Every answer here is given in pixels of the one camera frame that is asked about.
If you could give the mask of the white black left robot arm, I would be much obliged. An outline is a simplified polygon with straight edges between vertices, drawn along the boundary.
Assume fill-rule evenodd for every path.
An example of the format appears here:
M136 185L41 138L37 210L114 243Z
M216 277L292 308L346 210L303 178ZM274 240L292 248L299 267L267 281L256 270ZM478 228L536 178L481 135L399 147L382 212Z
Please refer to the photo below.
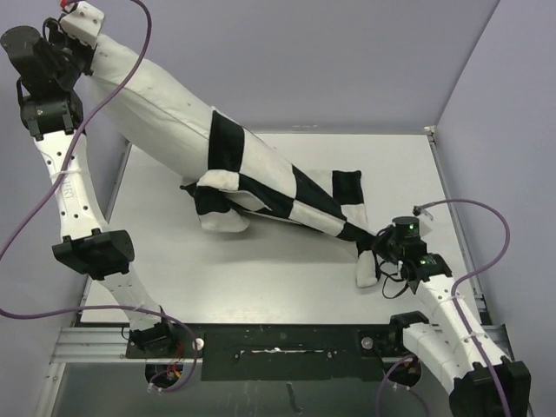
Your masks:
M178 345L175 330L132 267L129 233L110 228L90 178L83 104L74 87L81 75L91 74L94 50L70 38L53 18L45 20L42 31L26 25L7 30L1 45L19 74L23 126L56 188L62 240L53 255L102 284L125 308L130 344L153 357L172 354Z

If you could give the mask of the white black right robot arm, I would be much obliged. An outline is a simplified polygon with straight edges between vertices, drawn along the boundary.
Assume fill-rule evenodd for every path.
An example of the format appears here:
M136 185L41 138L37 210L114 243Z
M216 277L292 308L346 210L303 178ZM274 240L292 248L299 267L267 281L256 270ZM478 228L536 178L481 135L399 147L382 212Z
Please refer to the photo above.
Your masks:
M398 268L400 278L426 308L390 319L389 349L411 353L448 394L454 416L525 416L531 374L485 331L457 289L445 260L428 251L413 216L392 220L373 245Z

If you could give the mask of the white pillow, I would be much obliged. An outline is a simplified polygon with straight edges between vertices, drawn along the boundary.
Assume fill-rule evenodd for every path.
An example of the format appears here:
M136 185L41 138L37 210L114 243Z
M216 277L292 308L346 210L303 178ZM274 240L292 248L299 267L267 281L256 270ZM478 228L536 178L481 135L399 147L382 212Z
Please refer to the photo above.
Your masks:
M86 78L90 101L100 103L122 82L138 55L109 36L97 38L93 75ZM189 182L208 170L213 108L148 59L103 113L133 145Z

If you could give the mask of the black white checkered pillowcase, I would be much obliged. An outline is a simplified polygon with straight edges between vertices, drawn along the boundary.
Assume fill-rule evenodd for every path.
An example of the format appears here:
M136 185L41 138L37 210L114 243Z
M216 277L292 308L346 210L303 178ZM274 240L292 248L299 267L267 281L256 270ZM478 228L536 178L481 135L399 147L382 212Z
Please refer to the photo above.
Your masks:
M359 170L304 172L262 139L218 111L208 137L208 169L182 190L194 200L202 228L225 233L247 229L243 213L291 222L357 249L355 282L369 288L379 280L372 251Z

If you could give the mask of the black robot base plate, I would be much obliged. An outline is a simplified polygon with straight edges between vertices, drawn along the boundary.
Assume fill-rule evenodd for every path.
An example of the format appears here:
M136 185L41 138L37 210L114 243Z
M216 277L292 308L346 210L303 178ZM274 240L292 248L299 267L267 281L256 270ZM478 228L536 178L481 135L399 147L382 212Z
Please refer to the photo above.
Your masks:
M202 381L379 381L387 364L408 353L394 323L194 324L151 344L132 336L125 356L196 361Z

